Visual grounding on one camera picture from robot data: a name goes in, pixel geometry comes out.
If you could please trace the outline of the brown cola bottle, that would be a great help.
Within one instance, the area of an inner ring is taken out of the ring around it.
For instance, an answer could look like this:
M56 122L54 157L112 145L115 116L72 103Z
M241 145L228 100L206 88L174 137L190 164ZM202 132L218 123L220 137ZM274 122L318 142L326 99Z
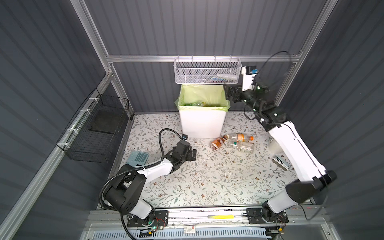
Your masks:
M226 134L226 135L223 135L223 136L213 140L210 143L210 148L212 149L212 151L218 150L219 148L221 148L226 143L226 141L229 138L230 138L230 135Z

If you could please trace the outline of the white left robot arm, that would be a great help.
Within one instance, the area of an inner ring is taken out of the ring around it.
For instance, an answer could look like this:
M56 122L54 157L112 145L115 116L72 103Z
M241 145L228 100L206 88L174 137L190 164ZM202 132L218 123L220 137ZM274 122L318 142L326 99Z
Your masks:
M180 139L167 153L162 144L162 133L172 132ZM121 217L133 216L141 220L144 226L150 226L155 218L155 208L141 198L145 186L160 177L179 170L185 162L194 162L197 150L183 139L175 130L165 128L158 135L161 157L158 161L145 166L122 166L102 186L98 201L102 208L119 212Z

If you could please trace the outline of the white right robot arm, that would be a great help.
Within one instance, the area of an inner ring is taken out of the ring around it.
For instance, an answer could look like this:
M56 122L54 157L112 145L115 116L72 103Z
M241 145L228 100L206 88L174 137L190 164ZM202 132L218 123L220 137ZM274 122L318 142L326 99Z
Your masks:
M264 99L269 89L257 82L256 77L260 73L261 69L256 66L239 66L224 75L224 89L227 100L244 103L252 111L252 120L258 121L271 135L273 145L281 149L296 171L297 180L262 205L259 216L266 223L276 223L285 210L328 189L337 179L337 174L327 170L316 159L286 111Z

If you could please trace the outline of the clear bottle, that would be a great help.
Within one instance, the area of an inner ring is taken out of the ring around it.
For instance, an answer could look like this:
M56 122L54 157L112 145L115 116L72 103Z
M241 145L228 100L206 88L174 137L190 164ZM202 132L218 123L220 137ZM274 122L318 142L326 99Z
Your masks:
M248 142L233 142L231 144L232 148L244 152L244 153L253 153L254 152L254 144Z

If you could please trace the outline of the green bottle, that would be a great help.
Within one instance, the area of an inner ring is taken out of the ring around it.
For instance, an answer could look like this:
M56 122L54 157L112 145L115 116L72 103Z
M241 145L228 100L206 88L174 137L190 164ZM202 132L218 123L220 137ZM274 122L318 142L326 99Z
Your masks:
M208 105L206 102L194 102L190 104L185 104L185 107L211 107L211 105Z

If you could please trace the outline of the orange label bottle top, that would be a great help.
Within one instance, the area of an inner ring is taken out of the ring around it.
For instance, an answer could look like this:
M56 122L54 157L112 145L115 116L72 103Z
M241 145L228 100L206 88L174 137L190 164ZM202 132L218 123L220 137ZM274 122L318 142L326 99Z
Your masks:
M242 133L232 133L230 134L230 139L232 142L251 142L255 140L255 137Z

